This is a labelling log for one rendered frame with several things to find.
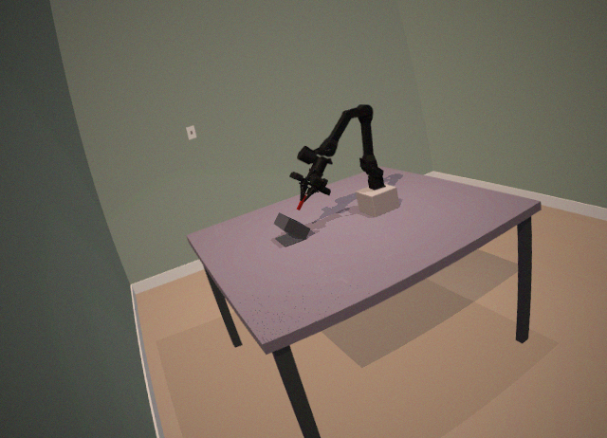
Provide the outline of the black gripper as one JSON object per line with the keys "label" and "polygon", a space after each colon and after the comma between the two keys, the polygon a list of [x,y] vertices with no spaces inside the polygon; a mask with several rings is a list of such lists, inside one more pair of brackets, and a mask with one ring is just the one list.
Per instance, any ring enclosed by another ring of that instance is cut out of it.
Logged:
{"label": "black gripper", "polygon": [[[330,193],[331,193],[330,189],[328,189],[326,187],[323,187],[323,186],[321,186],[320,188],[318,188],[317,186],[312,185],[310,182],[308,182],[309,180],[306,180],[307,177],[312,172],[314,172],[318,176],[320,176],[320,175],[323,176],[323,171],[321,171],[321,170],[319,170],[319,169],[317,169],[317,168],[315,168],[313,166],[311,167],[311,169],[309,168],[309,173],[308,173],[308,175],[305,178],[304,178],[303,175],[301,175],[299,173],[295,173],[295,172],[292,172],[290,174],[290,176],[289,176],[289,177],[291,177],[293,179],[297,179],[297,180],[301,181],[301,183],[299,182],[299,184],[301,185],[301,197],[300,197],[300,201],[303,200],[304,194],[305,194],[305,192],[306,192],[307,189],[308,189],[308,191],[307,191],[307,197],[304,199],[303,202],[305,202],[313,193],[318,192],[318,191],[322,192],[324,194],[327,194],[327,195],[330,195]],[[311,188],[308,188],[308,185],[310,185]]]}

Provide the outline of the grey sloped panel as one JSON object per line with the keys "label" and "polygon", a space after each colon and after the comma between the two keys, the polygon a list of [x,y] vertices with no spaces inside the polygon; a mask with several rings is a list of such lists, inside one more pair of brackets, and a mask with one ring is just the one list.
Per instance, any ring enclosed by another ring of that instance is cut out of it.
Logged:
{"label": "grey sloped panel", "polygon": [[310,230],[310,228],[308,228],[307,226],[281,214],[280,212],[278,213],[274,225],[287,232],[287,234],[275,238],[275,240],[277,240],[284,247],[291,246],[303,240],[306,240],[306,237]]}

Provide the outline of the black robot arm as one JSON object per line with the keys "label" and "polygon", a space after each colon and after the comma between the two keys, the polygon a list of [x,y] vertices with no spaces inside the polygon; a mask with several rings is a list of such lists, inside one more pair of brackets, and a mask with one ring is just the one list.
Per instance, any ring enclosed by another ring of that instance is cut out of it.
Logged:
{"label": "black robot arm", "polygon": [[[377,160],[373,152],[373,137],[371,132],[373,114],[372,107],[367,104],[360,104],[358,105],[358,108],[355,109],[344,110],[330,136],[322,143],[320,148],[313,151],[307,146],[303,146],[298,153],[297,158],[307,164],[313,163],[313,167],[324,171],[327,163],[333,163],[331,158],[327,159],[323,156],[331,157],[336,153],[338,141],[345,128],[348,126],[349,120],[351,118],[358,118],[361,124],[362,148],[364,152],[363,157],[359,159],[360,167],[369,175],[368,184],[370,189],[377,190],[379,188],[386,188],[383,182],[384,171],[377,166]],[[320,155],[321,157],[318,157],[317,155]],[[322,179],[321,175],[318,176],[314,172],[312,172],[306,180],[309,180],[312,185],[315,185],[318,188],[321,186],[325,187],[328,182],[327,179]]]}

